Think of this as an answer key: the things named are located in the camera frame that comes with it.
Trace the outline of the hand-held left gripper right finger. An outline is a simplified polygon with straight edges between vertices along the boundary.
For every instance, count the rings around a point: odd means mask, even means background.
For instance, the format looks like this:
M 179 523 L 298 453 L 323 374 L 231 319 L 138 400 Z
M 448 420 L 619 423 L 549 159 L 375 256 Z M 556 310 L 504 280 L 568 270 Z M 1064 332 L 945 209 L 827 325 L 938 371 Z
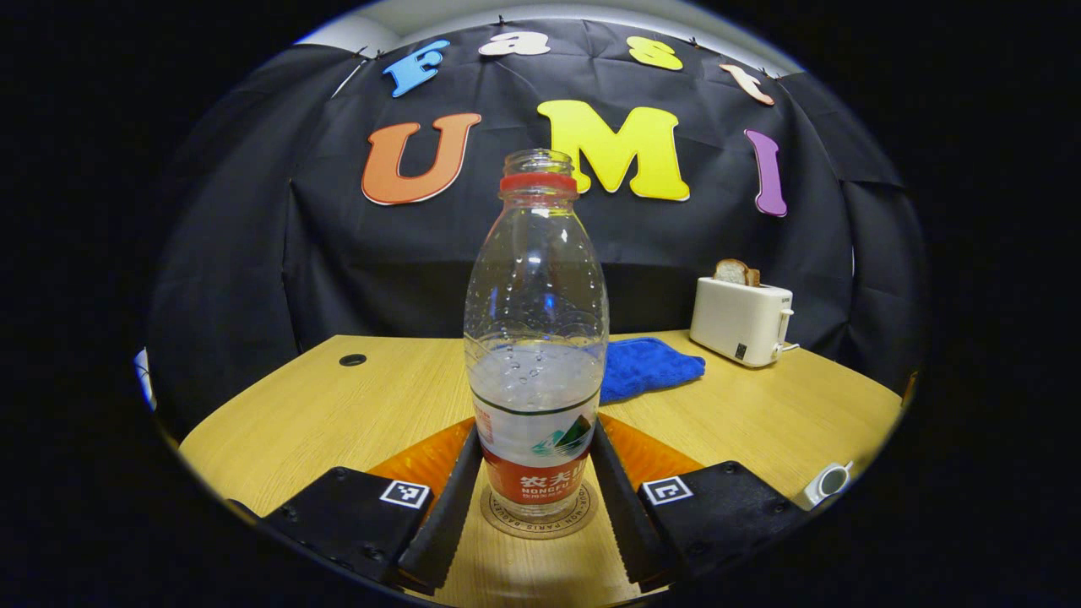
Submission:
M 717 573 L 808 520 L 740 463 L 705 466 L 605 413 L 590 454 L 627 577 L 642 592 Z

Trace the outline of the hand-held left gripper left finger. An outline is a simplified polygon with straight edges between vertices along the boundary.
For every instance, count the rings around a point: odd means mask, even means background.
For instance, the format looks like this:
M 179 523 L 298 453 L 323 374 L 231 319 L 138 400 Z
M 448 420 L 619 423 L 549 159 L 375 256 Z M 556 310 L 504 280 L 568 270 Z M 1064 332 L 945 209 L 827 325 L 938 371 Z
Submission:
M 352 576 L 433 592 L 448 581 L 480 464 L 473 420 L 462 420 L 368 472 L 326 470 L 262 526 Z

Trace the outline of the round wooden coaster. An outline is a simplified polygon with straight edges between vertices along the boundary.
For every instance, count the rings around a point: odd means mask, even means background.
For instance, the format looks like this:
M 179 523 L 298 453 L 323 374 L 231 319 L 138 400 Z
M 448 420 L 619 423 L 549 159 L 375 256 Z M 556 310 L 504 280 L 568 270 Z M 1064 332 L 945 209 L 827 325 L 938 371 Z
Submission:
M 502 507 L 491 487 L 486 487 L 480 497 L 480 508 L 486 523 L 503 534 L 533 541 L 548 541 L 563 536 L 578 534 L 597 516 L 599 502 L 592 485 L 583 483 L 573 507 L 568 508 L 560 518 L 552 523 L 526 523 Z

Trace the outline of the white floral teacup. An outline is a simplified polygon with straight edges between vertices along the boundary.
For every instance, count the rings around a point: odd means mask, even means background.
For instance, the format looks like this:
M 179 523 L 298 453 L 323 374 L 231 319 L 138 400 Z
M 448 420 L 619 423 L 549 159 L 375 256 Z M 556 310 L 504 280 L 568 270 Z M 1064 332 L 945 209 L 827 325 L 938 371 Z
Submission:
M 796 493 L 792 501 L 808 512 L 817 508 L 827 499 L 848 488 L 852 480 L 854 465 L 854 461 L 849 461 L 845 464 L 830 463 L 826 465 L 808 481 L 799 493 Z

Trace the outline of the clear plastic water bottle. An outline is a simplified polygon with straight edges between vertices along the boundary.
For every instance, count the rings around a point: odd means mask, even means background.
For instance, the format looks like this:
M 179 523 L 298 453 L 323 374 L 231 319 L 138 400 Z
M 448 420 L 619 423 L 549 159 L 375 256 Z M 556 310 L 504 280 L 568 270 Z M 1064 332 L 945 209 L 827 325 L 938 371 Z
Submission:
M 609 294 L 578 195 L 570 155 L 509 155 L 502 211 L 464 301 L 464 365 L 491 493 L 525 523 L 574 507 L 606 372 Z

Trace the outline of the blue towel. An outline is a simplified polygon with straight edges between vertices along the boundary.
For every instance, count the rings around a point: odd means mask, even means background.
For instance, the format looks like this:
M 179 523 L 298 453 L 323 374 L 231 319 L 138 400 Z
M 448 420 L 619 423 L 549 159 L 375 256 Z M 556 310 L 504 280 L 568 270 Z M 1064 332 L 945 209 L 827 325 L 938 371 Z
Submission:
M 600 404 L 686 384 L 705 374 L 705 365 L 703 357 L 679 353 L 657 338 L 613 341 L 608 345 Z

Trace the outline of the white toaster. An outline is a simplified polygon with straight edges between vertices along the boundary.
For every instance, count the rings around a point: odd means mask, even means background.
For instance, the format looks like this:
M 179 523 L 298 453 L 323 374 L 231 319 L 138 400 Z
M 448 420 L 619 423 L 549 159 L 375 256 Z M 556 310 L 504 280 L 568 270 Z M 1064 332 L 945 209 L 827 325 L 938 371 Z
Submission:
M 688 336 L 730 361 L 762 368 L 779 360 L 791 316 L 795 293 L 787 289 L 703 277 Z

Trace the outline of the bread slice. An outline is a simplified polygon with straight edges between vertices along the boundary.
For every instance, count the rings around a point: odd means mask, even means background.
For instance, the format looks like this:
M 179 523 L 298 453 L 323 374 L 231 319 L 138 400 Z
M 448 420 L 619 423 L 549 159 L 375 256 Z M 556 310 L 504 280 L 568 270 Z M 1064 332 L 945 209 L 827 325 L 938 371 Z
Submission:
M 720 259 L 715 265 L 713 280 L 744 285 L 744 287 L 760 287 L 761 285 L 760 270 L 749 267 L 736 257 Z

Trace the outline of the black backdrop cloth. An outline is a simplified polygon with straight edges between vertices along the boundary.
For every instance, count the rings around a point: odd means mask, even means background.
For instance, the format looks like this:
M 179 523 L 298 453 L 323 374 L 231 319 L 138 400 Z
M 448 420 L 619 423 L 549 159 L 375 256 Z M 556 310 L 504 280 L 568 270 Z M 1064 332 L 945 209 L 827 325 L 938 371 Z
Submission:
M 148 312 L 177 438 L 336 334 L 459 338 L 503 159 L 559 149 L 605 269 L 611 331 L 688 328 L 722 257 L 795 292 L 788 339 L 903 393 L 927 269 L 909 193 L 808 72 L 668 35 L 519 19 L 381 57 L 291 47 L 193 129 Z

